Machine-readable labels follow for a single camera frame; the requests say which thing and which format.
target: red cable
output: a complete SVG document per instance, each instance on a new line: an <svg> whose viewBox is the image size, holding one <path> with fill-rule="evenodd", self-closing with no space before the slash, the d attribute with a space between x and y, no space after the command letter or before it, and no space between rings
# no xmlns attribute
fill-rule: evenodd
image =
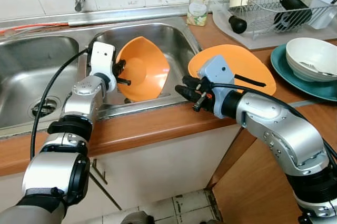
<svg viewBox="0 0 337 224"><path fill-rule="evenodd" d="M68 26L68 23L37 23L37 24L28 24L19 27L9 28L0 30L0 34L5 33L7 30L19 30L24 28L39 27L39 26Z"/></svg>

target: teal plate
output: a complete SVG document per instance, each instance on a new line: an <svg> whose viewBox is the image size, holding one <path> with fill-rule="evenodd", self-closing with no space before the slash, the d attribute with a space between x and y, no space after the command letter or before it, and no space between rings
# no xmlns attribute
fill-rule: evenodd
<svg viewBox="0 0 337 224"><path fill-rule="evenodd" d="M312 96L337 101L337 81L307 82L297 78L289 67L285 58L285 44L273 50L271 55L272 65L278 74L289 84Z"/></svg>

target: sink drain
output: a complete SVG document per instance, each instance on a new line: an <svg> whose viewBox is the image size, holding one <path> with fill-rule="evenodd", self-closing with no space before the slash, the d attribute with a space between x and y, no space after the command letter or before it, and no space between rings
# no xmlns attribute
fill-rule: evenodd
<svg viewBox="0 0 337 224"><path fill-rule="evenodd" d="M46 98L42 106L40 118L50 115L52 112L54 112L58 108L59 103L60 101L57 98L54 97ZM40 105L39 101L30 105L28 113L32 118L36 117L39 105Z"/></svg>

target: orange bowl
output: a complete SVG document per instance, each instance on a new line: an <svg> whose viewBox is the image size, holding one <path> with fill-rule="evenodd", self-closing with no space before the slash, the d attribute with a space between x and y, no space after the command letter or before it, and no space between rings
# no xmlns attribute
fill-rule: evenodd
<svg viewBox="0 0 337 224"><path fill-rule="evenodd" d="M214 46L196 54L189 62L190 75L198 78L197 72L200 68L207 60L217 55L223 56L233 74L238 74L266 84L266 86L261 87L239 79L234 79L236 85L253 88L269 95L273 95L276 92L275 79L268 68L249 50L231 44Z"/></svg>
<svg viewBox="0 0 337 224"><path fill-rule="evenodd" d="M137 37L119 52L116 62L125 60L120 78L131 80L131 85L118 84L122 94L132 101L155 99L161 93L170 71L165 55L150 40Z"/></svg>

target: white tray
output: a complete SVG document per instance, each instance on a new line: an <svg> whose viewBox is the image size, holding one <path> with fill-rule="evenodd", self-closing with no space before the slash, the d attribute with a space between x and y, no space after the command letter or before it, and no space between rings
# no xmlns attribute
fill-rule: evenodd
<svg viewBox="0 0 337 224"><path fill-rule="evenodd" d="M248 49L279 46L297 37L311 37L321 40L337 38L337 21L336 18L334 18L330 25L325 29L316 30L309 25L305 25L299 32L290 31L286 33L269 33L265 35L259 35L254 40L252 32L244 32L241 34L233 32L226 16L223 14L221 9L217 7L217 5L212 4L211 9L213 12L213 21L216 26L222 32L233 37Z"/></svg>

